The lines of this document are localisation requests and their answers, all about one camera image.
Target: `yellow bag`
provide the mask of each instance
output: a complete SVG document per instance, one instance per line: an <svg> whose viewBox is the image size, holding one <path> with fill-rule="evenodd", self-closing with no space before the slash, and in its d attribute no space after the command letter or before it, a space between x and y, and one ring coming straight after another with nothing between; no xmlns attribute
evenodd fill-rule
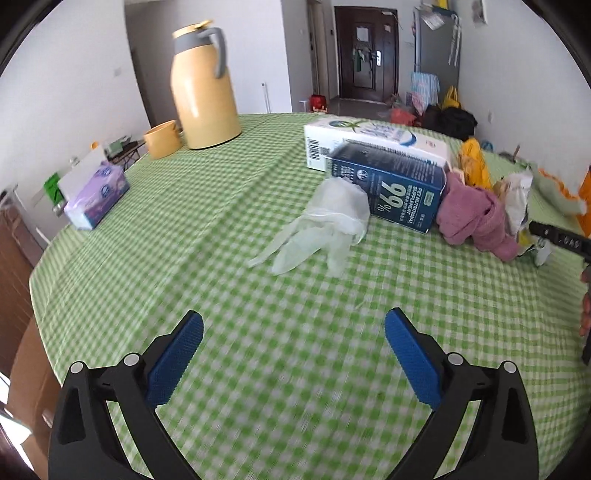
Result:
<svg viewBox="0 0 591 480"><path fill-rule="evenodd" d="M471 138L462 144L459 157L460 167L466 176L466 185L492 190L491 174L476 138Z"/></svg>
<svg viewBox="0 0 591 480"><path fill-rule="evenodd" d="M462 108L462 104L457 96L457 88L453 85L449 87L445 98L443 99L443 103L441 104L441 109L445 110L448 107L454 106L455 108Z"/></svg>

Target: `purple tissue box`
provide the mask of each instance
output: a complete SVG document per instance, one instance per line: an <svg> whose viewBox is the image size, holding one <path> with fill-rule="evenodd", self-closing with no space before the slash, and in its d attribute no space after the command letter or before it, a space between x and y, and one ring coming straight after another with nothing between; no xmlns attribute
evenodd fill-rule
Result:
<svg viewBox="0 0 591 480"><path fill-rule="evenodd" d="M64 213L80 230L93 230L129 190L123 168L102 162L76 198L67 203Z"/></svg>

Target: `refrigerator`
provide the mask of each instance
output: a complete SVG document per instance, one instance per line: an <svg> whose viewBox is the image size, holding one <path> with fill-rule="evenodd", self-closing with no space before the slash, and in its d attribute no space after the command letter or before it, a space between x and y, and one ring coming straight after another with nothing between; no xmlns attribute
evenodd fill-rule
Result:
<svg viewBox="0 0 591 480"><path fill-rule="evenodd" d="M414 71L437 75L440 86L439 102L441 103L449 87L457 87L460 79L462 46L460 19L451 10L434 7L432 11L428 11L416 8L414 22Z"/></svg>

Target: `cup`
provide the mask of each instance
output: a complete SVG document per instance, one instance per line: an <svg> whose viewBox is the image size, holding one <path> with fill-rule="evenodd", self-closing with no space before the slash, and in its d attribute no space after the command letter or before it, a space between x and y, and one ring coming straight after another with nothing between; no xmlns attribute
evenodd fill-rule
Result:
<svg viewBox="0 0 591 480"><path fill-rule="evenodd" d="M177 124L170 120L148 130L144 135L152 160L168 157L182 147Z"/></svg>

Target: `pink cloth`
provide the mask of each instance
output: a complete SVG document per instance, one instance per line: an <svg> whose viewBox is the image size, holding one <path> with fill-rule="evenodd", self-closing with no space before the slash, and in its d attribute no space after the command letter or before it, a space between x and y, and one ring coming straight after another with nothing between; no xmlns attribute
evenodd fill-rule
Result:
<svg viewBox="0 0 591 480"><path fill-rule="evenodd" d="M452 172L447 172L437 224L450 245L460 245L471 236L478 250L492 252L503 262L513 260L519 251L505 230L505 208L495 194L464 185Z"/></svg>

